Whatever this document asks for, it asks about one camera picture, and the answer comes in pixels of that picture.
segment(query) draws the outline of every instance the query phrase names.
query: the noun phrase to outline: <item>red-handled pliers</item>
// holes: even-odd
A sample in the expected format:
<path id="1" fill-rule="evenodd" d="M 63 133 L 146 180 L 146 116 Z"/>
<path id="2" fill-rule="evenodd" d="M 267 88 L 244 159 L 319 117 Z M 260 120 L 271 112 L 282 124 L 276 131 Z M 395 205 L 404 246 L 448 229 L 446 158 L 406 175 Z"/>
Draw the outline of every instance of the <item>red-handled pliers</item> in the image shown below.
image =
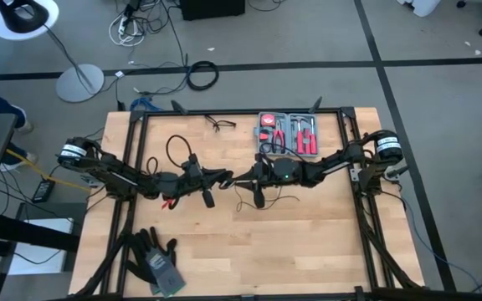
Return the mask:
<path id="1" fill-rule="evenodd" d="M 282 130 L 280 120 L 276 120 L 276 130 L 273 132 L 273 152 L 276 154 L 276 146 L 280 145 L 280 153 L 285 154 L 285 135 L 284 131 Z"/>

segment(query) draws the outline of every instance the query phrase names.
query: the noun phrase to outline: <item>toolkit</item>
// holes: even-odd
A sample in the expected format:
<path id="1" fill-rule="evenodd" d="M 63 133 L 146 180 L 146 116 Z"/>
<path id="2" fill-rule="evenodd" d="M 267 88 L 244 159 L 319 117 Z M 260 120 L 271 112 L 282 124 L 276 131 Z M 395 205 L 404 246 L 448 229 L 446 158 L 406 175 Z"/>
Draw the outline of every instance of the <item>toolkit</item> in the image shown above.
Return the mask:
<path id="1" fill-rule="evenodd" d="M 258 126 L 254 128 L 257 137 L 257 152 L 269 156 L 318 156 L 319 145 L 317 123 L 314 114 L 285 114 L 260 112 Z"/>

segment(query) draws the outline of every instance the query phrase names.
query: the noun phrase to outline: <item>wooden tabletop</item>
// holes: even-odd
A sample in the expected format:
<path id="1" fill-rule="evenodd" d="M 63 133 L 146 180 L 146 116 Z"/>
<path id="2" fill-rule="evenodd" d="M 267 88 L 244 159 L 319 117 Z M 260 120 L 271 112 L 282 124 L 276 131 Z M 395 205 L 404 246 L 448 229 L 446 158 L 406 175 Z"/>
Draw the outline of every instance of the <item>wooden tabletop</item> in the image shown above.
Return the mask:
<path id="1" fill-rule="evenodd" d="M 122 158 L 129 113 L 110 113 L 102 140 L 104 151 Z M 381 129 L 374 108 L 356 108 L 360 132 Z M 191 144 L 202 166 L 226 168 L 234 175 L 245 173 L 254 164 L 256 151 L 254 127 L 257 115 L 214 116 L 230 120 L 237 127 L 223 127 L 215 132 L 203 116 L 154 116 L 149 119 L 145 160 L 155 156 L 159 171 L 181 174 L 168 159 L 165 144 L 171 135 L 182 135 Z M 319 146 L 323 156 L 342 149 L 336 115 L 317 115 Z M 140 126 L 137 126 L 130 164 L 134 165 Z M 187 160 L 187 147 L 180 140 L 171 142 L 172 159 Z M 390 183 L 382 189 L 398 194 Z M 136 204 L 133 230 L 156 227 L 163 244 L 176 238 L 177 267 L 187 286 L 177 296 L 240 295 L 282 293 L 344 293 L 354 286 L 369 289 L 362 245 L 356 221 L 348 171 L 343 169 L 326 177 L 319 186 L 309 189 L 285 186 L 282 198 L 269 210 L 255 210 L 244 205 L 236 211 L 239 199 L 253 203 L 252 193 L 212 189 L 216 206 L 205 207 L 202 194 L 194 193 L 180 200 L 176 209 L 162 210 L 163 201 L 140 197 Z M 278 189 L 267 188 L 268 199 Z M 101 199 L 101 192 L 90 205 Z M 423 283 L 418 258 L 402 203 L 387 195 L 377 196 L 388 251 L 402 269 L 417 283 Z M 105 200 L 85 219 L 70 292 L 82 288 L 105 255 L 114 202 Z M 124 207 L 122 216 L 126 215 Z M 380 261 L 374 252 L 379 282 L 383 283 Z M 111 291 L 115 290 L 119 259 L 113 264 Z M 126 297 L 149 297 L 149 285 L 133 274 L 126 277 Z"/>

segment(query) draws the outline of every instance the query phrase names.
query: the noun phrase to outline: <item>black glove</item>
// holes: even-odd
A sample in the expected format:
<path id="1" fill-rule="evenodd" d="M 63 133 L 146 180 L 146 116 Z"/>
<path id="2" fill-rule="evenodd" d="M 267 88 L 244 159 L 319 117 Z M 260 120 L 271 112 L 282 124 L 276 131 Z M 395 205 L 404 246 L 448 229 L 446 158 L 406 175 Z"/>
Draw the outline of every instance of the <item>black glove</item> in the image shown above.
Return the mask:
<path id="1" fill-rule="evenodd" d="M 151 272 L 150 266 L 146 261 L 146 257 L 152 249 L 158 249 L 176 266 L 176 251 L 174 251 L 174 248 L 176 247 L 177 240 L 174 238 L 171 239 L 167 243 L 167 250 L 163 249 L 159 244 L 154 227 L 150 227 L 150 233 L 148 233 L 146 229 L 141 229 L 138 233 L 131 235 L 128 238 L 128 243 L 135 254 L 136 264 L 128 260 L 126 263 L 127 269 L 143 281 L 157 286 L 156 277 Z"/>

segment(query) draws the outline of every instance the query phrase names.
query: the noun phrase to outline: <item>gray lamp base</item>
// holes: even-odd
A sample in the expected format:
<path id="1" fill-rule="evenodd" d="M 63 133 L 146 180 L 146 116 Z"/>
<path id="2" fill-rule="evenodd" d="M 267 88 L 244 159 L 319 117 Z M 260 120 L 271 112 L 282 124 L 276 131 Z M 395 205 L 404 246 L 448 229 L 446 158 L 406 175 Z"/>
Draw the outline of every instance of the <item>gray lamp base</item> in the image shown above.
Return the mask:
<path id="1" fill-rule="evenodd" d="M 64 71 L 55 85 L 55 91 L 62 100 L 78 103 L 88 100 L 104 86 L 104 73 L 92 64 L 80 64 L 80 77 L 74 67 Z"/>

